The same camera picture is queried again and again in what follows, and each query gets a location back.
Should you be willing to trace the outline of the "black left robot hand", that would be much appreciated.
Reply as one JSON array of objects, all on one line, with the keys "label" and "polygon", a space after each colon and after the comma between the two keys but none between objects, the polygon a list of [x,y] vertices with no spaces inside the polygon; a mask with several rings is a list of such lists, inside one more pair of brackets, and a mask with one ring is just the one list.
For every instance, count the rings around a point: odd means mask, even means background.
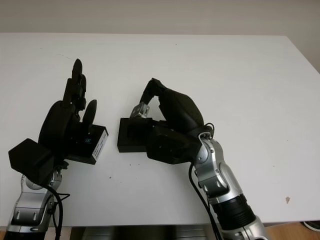
[{"label": "black left robot hand", "polygon": [[67,79],[62,100],[55,102],[42,124],[38,143],[49,149],[57,161],[70,154],[71,147],[86,137],[97,112],[96,99],[87,103],[87,79],[83,64],[76,59],[71,77]]}]

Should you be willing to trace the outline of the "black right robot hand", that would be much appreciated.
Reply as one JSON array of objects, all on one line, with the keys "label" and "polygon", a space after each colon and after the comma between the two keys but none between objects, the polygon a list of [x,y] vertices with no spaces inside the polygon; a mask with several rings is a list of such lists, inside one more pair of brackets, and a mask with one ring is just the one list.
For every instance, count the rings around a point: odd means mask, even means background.
[{"label": "black right robot hand", "polygon": [[159,109],[171,129],[187,134],[204,125],[200,110],[188,95],[164,86],[155,78],[147,83],[140,102],[148,104],[153,97],[158,97]]}]

